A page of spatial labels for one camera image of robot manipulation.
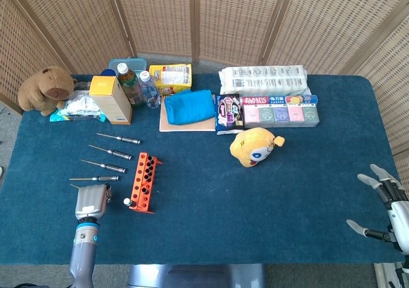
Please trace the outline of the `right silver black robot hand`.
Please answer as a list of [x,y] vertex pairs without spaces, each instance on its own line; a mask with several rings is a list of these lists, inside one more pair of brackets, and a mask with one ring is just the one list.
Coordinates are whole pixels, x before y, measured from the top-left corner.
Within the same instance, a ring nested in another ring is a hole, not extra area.
[[347,219],[346,223],[357,234],[393,243],[399,252],[409,256],[409,196],[400,181],[384,168],[372,163],[370,169],[378,176],[378,179],[365,174],[358,174],[357,178],[375,190],[383,202],[390,222],[388,231],[371,230],[350,219]]

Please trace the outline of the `orange test tube rack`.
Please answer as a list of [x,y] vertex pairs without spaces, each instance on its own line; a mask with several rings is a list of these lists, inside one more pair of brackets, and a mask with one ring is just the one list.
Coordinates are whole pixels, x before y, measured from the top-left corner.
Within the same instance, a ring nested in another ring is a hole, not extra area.
[[[145,170],[148,169],[150,159],[154,159],[155,163],[153,164],[153,170],[151,177],[151,182],[145,182],[144,176],[146,175]],[[130,194],[130,199],[137,203],[137,206],[134,208],[129,208],[132,211],[139,212],[139,213],[147,213],[147,214],[154,214],[153,211],[150,210],[150,201],[151,196],[153,193],[153,182],[155,179],[155,173],[157,165],[161,165],[162,162],[156,157],[152,156],[146,152],[139,153],[139,158],[137,161],[134,183],[132,185],[132,191]],[[147,188],[150,191],[149,195],[145,195],[142,193],[141,189]]]

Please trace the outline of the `blue table cloth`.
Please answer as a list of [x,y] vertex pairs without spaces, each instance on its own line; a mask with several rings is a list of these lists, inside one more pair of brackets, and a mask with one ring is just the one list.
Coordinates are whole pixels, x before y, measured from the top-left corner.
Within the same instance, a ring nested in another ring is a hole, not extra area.
[[[389,222],[377,193],[357,179],[371,173],[372,163],[396,174],[370,82],[310,75],[308,85],[318,96],[319,124],[274,129],[284,145],[252,168],[231,156],[232,135],[160,132],[154,109],[137,109],[125,126],[95,119],[50,122],[25,113],[0,191],[0,264],[69,262],[78,191],[70,184],[83,185],[69,179],[105,174],[81,160],[127,169],[112,183],[100,222],[100,264],[400,261],[391,244],[360,236],[346,224],[352,219],[382,231]],[[150,201],[154,214],[123,203],[141,152],[162,162]]]

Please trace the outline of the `green tea bottle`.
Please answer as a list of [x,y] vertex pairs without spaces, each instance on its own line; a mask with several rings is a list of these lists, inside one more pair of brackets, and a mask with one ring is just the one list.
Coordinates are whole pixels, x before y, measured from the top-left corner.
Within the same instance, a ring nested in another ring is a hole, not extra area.
[[145,104],[145,99],[135,72],[131,70],[126,63],[119,63],[117,65],[117,70],[119,83],[121,84],[131,106],[143,106]]

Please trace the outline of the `plastic food wrap box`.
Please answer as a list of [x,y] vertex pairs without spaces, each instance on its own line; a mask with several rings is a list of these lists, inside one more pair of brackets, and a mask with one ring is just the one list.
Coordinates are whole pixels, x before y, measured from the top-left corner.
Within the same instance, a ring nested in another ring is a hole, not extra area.
[[316,95],[287,95],[287,96],[241,96],[242,105],[297,105],[317,104]]

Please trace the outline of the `wet wipes pack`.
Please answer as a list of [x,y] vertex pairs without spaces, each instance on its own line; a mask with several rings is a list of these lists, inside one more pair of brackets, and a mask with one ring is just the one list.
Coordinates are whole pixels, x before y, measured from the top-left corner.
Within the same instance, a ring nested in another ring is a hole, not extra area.
[[50,122],[84,121],[90,119],[96,119],[104,123],[106,116],[90,97],[88,90],[74,91],[73,95],[65,102],[64,107],[57,109],[49,117]]

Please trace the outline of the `clear water bottle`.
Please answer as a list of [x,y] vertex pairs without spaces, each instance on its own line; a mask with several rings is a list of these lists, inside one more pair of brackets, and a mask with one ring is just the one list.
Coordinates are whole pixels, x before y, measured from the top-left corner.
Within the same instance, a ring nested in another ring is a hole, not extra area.
[[139,74],[139,84],[143,91],[147,106],[151,109],[158,108],[160,106],[159,91],[148,71],[142,71]]

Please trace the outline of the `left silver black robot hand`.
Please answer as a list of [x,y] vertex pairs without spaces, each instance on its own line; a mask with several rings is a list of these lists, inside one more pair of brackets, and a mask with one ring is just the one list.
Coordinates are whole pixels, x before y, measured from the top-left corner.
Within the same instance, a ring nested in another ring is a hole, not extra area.
[[78,220],[94,218],[100,220],[106,213],[111,201],[111,186],[98,184],[83,186],[78,189],[75,217]]

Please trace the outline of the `tall yellow cardboard box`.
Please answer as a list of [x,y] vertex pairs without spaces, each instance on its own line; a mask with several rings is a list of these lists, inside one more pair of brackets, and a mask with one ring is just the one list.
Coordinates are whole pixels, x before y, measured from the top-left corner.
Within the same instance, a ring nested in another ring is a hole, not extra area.
[[115,76],[94,75],[89,95],[111,124],[131,124],[132,106]]

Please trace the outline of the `black handled precision screwdriver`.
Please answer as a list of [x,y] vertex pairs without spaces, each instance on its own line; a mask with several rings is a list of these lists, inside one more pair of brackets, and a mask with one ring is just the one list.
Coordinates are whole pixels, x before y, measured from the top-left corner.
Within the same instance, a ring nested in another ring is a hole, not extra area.
[[106,152],[106,153],[108,153],[108,154],[110,154],[112,156],[119,157],[119,158],[122,158],[122,159],[126,159],[126,160],[131,160],[132,159],[132,155],[129,155],[129,154],[126,154],[126,153],[123,153],[123,152],[120,152],[120,151],[111,150],[111,149],[104,149],[104,148],[94,146],[94,145],[91,145],[91,144],[89,145],[89,147],[104,151],[104,152]]
[[139,139],[133,139],[133,138],[122,137],[122,136],[106,135],[106,134],[102,134],[102,133],[97,133],[97,135],[112,138],[112,139],[116,139],[116,140],[119,140],[119,141],[122,141],[122,142],[131,143],[131,144],[137,144],[137,145],[141,144],[141,140],[139,140]]
[[109,171],[113,171],[113,172],[118,172],[118,173],[126,173],[127,169],[123,168],[123,167],[118,167],[115,165],[111,165],[111,164],[104,164],[104,163],[96,163],[96,162],[92,162],[92,161],[88,161],[88,160],[81,160],[84,163],[89,163],[91,165],[96,165],[98,167],[101,167],[105,170],[109,170]]
[[70,181],[119,181],[119,176],[96,176],[90,178],[70,178]]

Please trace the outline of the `white paper towel pack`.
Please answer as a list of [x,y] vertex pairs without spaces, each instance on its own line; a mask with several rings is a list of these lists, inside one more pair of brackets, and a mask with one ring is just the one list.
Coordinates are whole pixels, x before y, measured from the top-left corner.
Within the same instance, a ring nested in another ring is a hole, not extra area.
[[220,94],[241,96],[286,96],[308,89],[302,65],[237,66],[219,72]]

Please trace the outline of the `dark purple printed packet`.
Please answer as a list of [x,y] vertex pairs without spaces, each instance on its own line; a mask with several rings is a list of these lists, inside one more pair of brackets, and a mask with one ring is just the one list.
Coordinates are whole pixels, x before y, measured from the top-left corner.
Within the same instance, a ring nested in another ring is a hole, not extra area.
[[215,97],[215,131],[217,135],[244,131],[243,110],[239,94]]

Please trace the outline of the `blue fabric pouch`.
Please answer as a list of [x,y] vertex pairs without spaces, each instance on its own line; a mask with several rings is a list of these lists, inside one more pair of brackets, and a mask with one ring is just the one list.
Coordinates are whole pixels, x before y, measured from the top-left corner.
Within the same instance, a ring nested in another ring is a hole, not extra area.
[[198,123],[215,116],[212,92],[184,90],[164,100],[167,121],[171,125]]

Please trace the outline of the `yellow snack bag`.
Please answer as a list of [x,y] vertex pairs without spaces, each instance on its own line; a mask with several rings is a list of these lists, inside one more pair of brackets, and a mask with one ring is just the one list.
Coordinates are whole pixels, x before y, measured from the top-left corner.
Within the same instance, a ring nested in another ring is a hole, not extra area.
[[148,71],[161,96],[191,89],[191,64],[156,64],[151,65]]

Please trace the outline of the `woven rattan folding screen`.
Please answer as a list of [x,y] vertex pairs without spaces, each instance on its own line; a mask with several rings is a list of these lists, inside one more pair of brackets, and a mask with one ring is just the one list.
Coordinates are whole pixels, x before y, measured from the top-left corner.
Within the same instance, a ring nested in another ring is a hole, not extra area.
[[364,76],[409,188],[409,0],[0,0],[0,111],[44,66],[143,56]]

